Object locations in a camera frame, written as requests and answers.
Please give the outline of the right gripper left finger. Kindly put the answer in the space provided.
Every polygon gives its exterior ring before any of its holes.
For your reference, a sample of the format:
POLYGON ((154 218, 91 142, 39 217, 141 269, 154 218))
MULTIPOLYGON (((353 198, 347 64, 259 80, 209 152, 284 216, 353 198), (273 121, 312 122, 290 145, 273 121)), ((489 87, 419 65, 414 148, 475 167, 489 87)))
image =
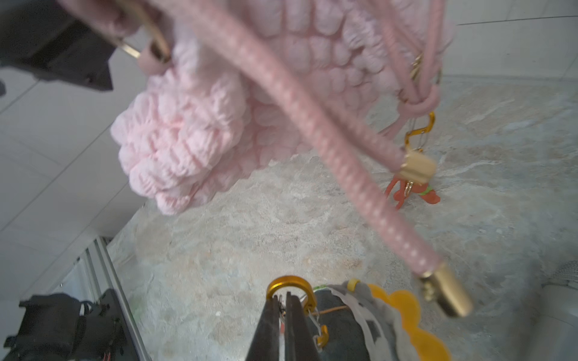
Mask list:
POLYGON ((267 299, 245 358, 246 361, 279 361, 279 316, 278 297, 267 299))

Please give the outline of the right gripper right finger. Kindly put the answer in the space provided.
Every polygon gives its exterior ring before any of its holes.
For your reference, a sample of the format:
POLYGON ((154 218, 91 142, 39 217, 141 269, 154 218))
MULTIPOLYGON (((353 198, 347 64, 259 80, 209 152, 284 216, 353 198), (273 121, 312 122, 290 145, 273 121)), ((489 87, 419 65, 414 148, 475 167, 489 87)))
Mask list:
POLYGON ((299 298, 287 292, 285 310, 284 359, 286 361, 319 361, 319 352, 309 332, 299 298))

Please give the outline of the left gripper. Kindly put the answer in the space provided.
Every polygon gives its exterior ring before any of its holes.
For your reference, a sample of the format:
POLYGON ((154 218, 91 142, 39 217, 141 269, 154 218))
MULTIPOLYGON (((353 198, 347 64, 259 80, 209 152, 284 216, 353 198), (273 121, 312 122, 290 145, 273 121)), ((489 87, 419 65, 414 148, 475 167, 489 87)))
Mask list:
POLYGON ((114 90, 109 60, 116 47, 56 1, 1 2, 1 67, 41 81, 114 90))

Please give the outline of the grey yellow plush keychain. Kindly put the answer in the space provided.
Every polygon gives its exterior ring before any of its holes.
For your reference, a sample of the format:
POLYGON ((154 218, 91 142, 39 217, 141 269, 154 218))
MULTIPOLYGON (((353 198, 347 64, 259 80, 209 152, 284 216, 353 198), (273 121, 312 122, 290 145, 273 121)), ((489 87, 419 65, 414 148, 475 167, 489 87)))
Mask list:
POLYGON ((447 346, 421 328, 421 307, 407 290, 388 294, 351 279, 312 287, 288 275, 273 280, 266 300, 280 305, 279 360, 284 359, 287 292, 297 296, 320 360, 450 360, 447 346))

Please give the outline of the pink quilted bag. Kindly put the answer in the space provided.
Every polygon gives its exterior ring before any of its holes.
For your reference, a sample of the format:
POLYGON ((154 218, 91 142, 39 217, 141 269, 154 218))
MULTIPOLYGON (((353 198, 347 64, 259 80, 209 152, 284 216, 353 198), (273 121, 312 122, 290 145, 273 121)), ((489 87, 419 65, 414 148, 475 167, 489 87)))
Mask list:
POLYGON ((443 1, 64 1, 121 45, 144 28, 148 85, 111 126, 131 188, 164 214, 204 205, 254 171, 316 150, 385 244, 450 317, 474 303, 356 151, 425 185, 437 165, 394 137, 433 116, 447 46, 443 1))

